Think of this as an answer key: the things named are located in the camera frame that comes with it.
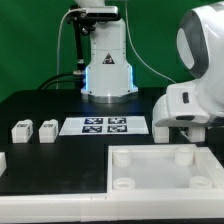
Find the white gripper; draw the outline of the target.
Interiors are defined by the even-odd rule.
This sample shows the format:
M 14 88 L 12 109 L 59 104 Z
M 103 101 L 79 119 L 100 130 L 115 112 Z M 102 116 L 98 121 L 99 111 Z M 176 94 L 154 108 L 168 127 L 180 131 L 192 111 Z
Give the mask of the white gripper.
M 156 127 L 224 126 L 224 112 L 204 108 L 196 95 L 196 81 L 169 85 L 153 108 Z

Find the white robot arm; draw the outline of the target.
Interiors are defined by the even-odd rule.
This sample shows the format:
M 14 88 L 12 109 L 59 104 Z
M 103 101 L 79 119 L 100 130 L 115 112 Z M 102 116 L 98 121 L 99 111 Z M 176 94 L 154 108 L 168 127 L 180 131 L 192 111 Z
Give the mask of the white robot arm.
M 82 94 L 119 100 L 137 91 L 126 60 L 125 22 L 105 0 L 74 0 L 91 40 L 91 61 Z M 224 1 L 189 10 L 176 36 L 178 56 L 194 77 L 172 84 L 153 108 L 157 127 L 224 125 Z

